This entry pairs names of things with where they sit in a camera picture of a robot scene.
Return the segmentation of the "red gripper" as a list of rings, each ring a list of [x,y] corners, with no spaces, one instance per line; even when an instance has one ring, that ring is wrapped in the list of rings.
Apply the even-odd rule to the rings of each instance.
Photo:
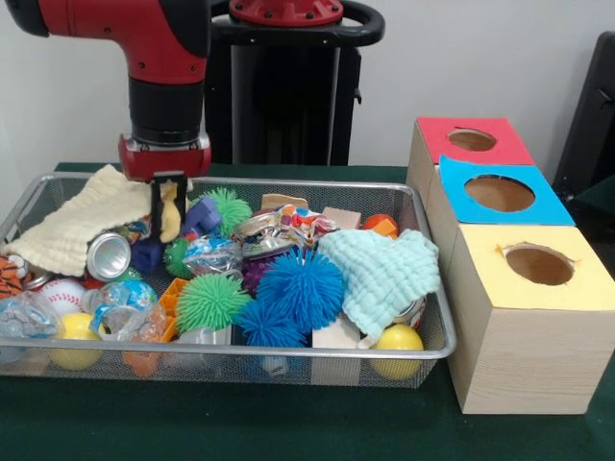
[[[124,175],[132,181],[150,182],[151,188],[151,237],[160,238],[162,198],[160,188],[163,178],[156,176],[180,175],[188,178],[203,177],[210,165],[210,143],[206,134],[185,145],[157,146],[141,143],[122,134],[118,153]],[[175,205],[180,215],[180,225],[185,222],[187,178],[176,178]]]

